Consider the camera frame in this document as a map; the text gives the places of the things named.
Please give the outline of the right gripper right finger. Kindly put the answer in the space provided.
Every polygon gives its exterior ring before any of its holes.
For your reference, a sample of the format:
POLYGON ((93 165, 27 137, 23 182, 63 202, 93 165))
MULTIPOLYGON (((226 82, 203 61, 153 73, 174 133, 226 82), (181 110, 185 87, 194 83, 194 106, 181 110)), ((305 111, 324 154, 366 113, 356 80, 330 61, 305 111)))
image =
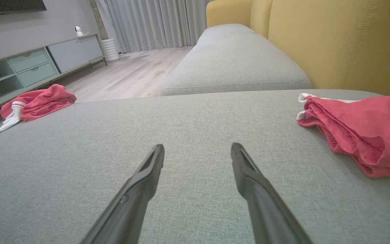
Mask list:
POLYGON ((309 236, 243 145, 233 143, 237 190, 247 201, 257 244, 311 244, 309 236))

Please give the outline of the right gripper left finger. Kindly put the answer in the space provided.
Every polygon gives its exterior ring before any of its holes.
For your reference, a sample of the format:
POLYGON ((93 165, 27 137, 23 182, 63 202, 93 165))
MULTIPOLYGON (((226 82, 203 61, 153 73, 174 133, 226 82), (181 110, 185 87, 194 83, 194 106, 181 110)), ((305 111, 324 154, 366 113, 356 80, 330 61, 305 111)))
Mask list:
POLYGON ((156 193, 164 165, 164 146, 153 146, 96 220, 82 244, 136 244, 148 202, 156 193))

